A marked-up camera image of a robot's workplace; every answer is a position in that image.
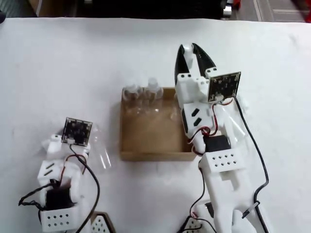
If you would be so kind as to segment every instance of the cable tie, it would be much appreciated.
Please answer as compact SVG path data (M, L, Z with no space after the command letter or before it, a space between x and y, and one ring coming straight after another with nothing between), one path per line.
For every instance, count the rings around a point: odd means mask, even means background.
M244 211L242 215L242 219L248 216L248 214L254 210L257 206L259 206L260 202L257 200L251 207L249 207L247 210Z

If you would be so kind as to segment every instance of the floor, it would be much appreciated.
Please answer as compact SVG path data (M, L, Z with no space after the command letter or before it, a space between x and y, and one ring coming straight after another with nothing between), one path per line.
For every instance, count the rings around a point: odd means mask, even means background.
M231 20L304 22L309 9L304 0L241 0Z

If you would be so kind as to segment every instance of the cable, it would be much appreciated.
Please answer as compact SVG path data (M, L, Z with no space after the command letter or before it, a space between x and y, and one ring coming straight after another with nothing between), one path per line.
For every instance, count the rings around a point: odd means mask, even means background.
M250 135L250 137L251 137L251 139L252 139L252 141L253 141L253 143L254 143L254 146L255 146L255 148L256 148L256 150L257 150L257 153L258 153L258 155L259 155L259 158L260 158L260 161L261 161L261 164L262 164L262 168L263 168L263 171L264 171L264 175L265 175L265 178L266 178L266 182L263 183L261 186L259 186L259 187L255 190L255 192L254 192L253 201L254 201L254 204L255 204L256 202L258 202L258 200L257 200L258 193L259 193L265 186L267 186L268 183L269 183L268 171L267 171L267 167L266 167L266 165L265 165L265 163L264 163L262 154L261 154L261 152L260 152L260 150L259 150L259 147L258 147L258 145L257 145L257 143L256 143L256 141L255 141L255 139L254 139L254 137L253 137L251 131L249 130L248 125L247 125L247 123L246 123L246 120L245 120L245 118L244 118L244 116L243 116L243 112L242 112L241 106L240 106L240 104L239 104L239 101L238 101L238 99L237 99L236 97L234 97L234 100L235 100L235 103L236 103L236 105L237 105L237 107L238 107L238 110L239 110L239 113L240 113L240 115L241 115L242 121L243 121L243 123L244 123L244 125L245 125L245 128L246 128L248 134ZM256 211L256 213L257 213L257 215L258 215L259 221L260 221L260 223L261 223L261 226L262 226L264 232L265 232L265 233L269 233L268 228L267 228L267 226L266 226L266 224L265 224L265 222L264 222L264 220L263 220L263 217L262 217L262 215L261 215L261 212L260 212L260 209L259 209L258 205L255 207L255 211Z
M25 195L24 197L22 197L22 198L19 200L18 205L19 205L19 206L20 206L20 205L24 205L24 206L26 206L26 205L34 205L34 206L36 206L40 211L43 211L44 208L43 208L38 202L36 202L35 200L32 200L31 202L24 202L24 200L25 200L26 198L32 196L33 194L39 192L40 190L42 190L42 189L44 189L44 188L47 188L47 187L50 187L50 186L55 186L55 185L56 185L56 184L54 184L54 183L49 183L49 184L46 184L46 185L44 185L44 186L42 186L42 187L36 188L34 191L31 191L30 193L28 193L27 195Z
M196 134L198 133L198 132L202 132L202 134L203 135L206 135L206 136L208 136L209 135L209 133L210 133L210 128L209 127L207 127L207 126L202 126L202 127L200 127L193 135L192 135L192 137L190 138L190 139L188 139L188 144L191 144L192 142L193 142L193 140L194 140L194 137L196 136Z
M78 154L77 156L82 157L82 158L84 159L84 162L87 164L86 158L85 158L83 155ZM64 175L64 171L65 171L65 168L66 168L65 163L66 163L66 161L68 161L68 159L69 159L70 157L76 157L76 155L73 155L73 154L72 154L72 155L69 155L69 156L64 160L63 169L62 169L62 172L60 173L60 179L59 179L59 182L60 182L60 183L62 183L62 180L63 180L63 175ZM86 170L86 167L83 168L82 175L84 175L85 170Z
M72 144L69 145L70 150L74 153L74 156L79 160L79 162L81 164L84 165L84 167L91 173L92 177L94 178L94 181L97 185L97 196L96 196L96 200L94 202L94 205L91 209L91 211L89 212L88 216L86 217L86 219L84 220L84 222L81 224L81 226L79 227L79 229L76 231L76 233L81 232L81 230L83 229L83 227L87 224L87 222L90 220L90 218L92 217L92 214L95 211L95 208L97 206L98 200L99 200L99 196L100 196L100 192L101 192L101 188L98 182L97 177L95 176L94 172L92 171L92 169L79 157L79 155L71 148Z
M196 230L201 229L202 227L203 227L203 225L201 224L201 226L200 226L200 227L197 227L197 228L185 228L185 229L183 229L180 233L186 232L186 231L196 231Z
M222 101L222 102L220 103L220 105L226 106L226 105L231 104L232 102L233 102L233 98L231 98L231 100L230 100L229 102L227 102L227 103L224 103L224 101Z
M195 204L196 203L198 203L199 202L199 200L201 200L202 199L202 197L204 196L204 194L205 194L205 181L204 181L204 176L203 176L203 172L202 172L202 169L201 168L199 168L199 170L200 170L200 172L201 172L201 175L202 175L202 180L203 180L203 193L202 193L202 195L192 204L192 206L190 207L190 209L189 209L189 213L190 213L190 216L193 218L193 219L196 219L196 220L201 220L201 221L205 221L205 222L207 222L209 225L210 225L210 227L214 230L214 232L216 233L216 230L215 230L215 228L213 227L213 225L208 221L208 220L206 220L206 219L203 219L203 218L198 218L198 217L193 217L192 216L192 208L195 206Z
M213 117L214 117L214 125L215 125L215 131L213 133L211 133L209 136L214 136L217 131L218 131L218 122L217 122L217 117L214 111L214 107L215 107L215 103L212 105L212 111L213 111Z
M42 223L41 223L41 210L38 210L38 218L39 218L39 221L40 221L40 224L42 225Z

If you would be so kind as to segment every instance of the black wire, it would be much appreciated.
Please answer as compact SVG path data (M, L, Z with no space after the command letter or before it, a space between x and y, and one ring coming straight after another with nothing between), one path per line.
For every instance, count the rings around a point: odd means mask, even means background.
M185 228L185 229L183 229L180 233L186 232L186 231L196 231L196 230L201 229L202 227L203 227L203 225L201 224L200 227L196 227L196 228Z
M260 152L260 150L259 150L259 147L258 147L258 145L257 145L257 143L256 143L256 141L255 141L255 139L254 139L254 137L253 137L251 131L249 130L248 125L247 125L247 123L246 123L246 120L245 120L245 118L244 118L244 116L243 116L243 112L242 112L241 106L240 106L240 104L239 104L239 101L238 101L238 99L237 99L236 97L234 97L234 100L235 100L235 103L236 103L236 105L237 105L237 107L238 107L238 110L239 110L239 113L240 113L240 115L241 115L242 121L243 121L243 123L244 123L244 125L245 125L245 128L246 128L248 134L250 135L250 137L251 137L251 139L252 139L252 141L253 141L253 143L254 143L254 145L255 145L255 148L256 148L257 153L258 153L258 155L259 155L259 158L260 158L260 161L261 161L261 164L262 164L262 168L263 168L263 171L264 171L264 175L265 175L265 178L266 178L266 182L263 183L261 186L259 186L259 187L255 190L255 192L254 192L253 201L254 201L254 204L255 204L255 203L258 201L258 200L257 200L258 193L259 193L265 186L267 186L268 183L269 183L268 171L267 171L266 165L265 165L265 163L264 163L262 154L261 154L261 152ZM255 207L255 211L256 211L256 213L257 213L257 215L258 215L259 221L260 221L260 223L261 223L261 225L262 225L262 228L263 228L264 232L265 232L265 233L269 233L268 228L267 228L267 226L266 226L266 224L265 224L265 222L264 222L264 220L263 220L263 217L262 217L262 215L261 215L259 206L256 206L256 207Z
M40 224L41 224L41 215L40 215L40 212L41 210L38 210L38 218L39 218L39 221L40 221Z
M202 193L202 195L198 198L198 200L196 200L193 204L192 204L192 206L190 207L190 210L189 210L189 213L190 213L190 216L192 216L192 214L191 214L191 210L192 210L192 208L195 206L195 204L196 203L198 203L199 202L199 200L201 200L202 199L202 197L204 196L204 194L205 194L205 180L204 180L204 176L203 176L203 172L202 172L202 169L201 168L199 168L199 170L200 170L200 172L201 172L201 175L202 175L202 180L203 180L203 193ZM203 218L196 218L196 217L192 217L193 219L196 219L196 220L201 220L201 221L205 221L205 222L207 222L209 225L210 225L210 227L215 231L215 233L217 233L216 232L216 230L215 230L215 228L213 227L213 225L208 221L208 220L206 220L206 219L203 219Z
M95 203L93 205L93 208L91 209L91 211L89 212L88 216L86 217L86 219L84 220L84 222L81 224L81 226L79 227L79 229L76 231L76 233L79 233L83 227L87 224L87 222L90 220L90 218L92 217L92 214L95 211L95 208L97 206L98 200L99 200L99 196L100 196L100 192L101 192L101 188L98 182L97 177L95 176L94 172L90 169L90 167L78 156L78 154L71 148L72 144L69 145L70 150L74 153L74 155L76 156L76 158L79 160L79 162L81 164L83 164L83 166L91 173L92 177L94 178L94 181L97 185L97 197L95 200Z
M40 190L44 189L44 188L47 188L47 187L50 187L50 186L55 186L56 184L54 183L49 183L49 184L46 184L42 187L39 187L39 188L36 188L34 191L31 191L30 193L28 193L27 195L25 195L24 197L22 197L19 202L18 202L18 205L34 205L36 206L40 211L43 211L44 208L38 203L36 202L35 200L32 200L31 202L24 202L24 200L30 196L32 196L33 194L39 192Z

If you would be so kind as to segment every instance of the bottle cap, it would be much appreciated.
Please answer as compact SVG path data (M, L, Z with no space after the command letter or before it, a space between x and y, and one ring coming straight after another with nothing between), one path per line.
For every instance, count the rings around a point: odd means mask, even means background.
M160 89L160 86L157 83L156 78L149 78L148 79L148 89L150 91L158 91Z
M138 86L136 84L131 84L131 85L125 86L125 89L129 91L130 93L136 93L138 90Z

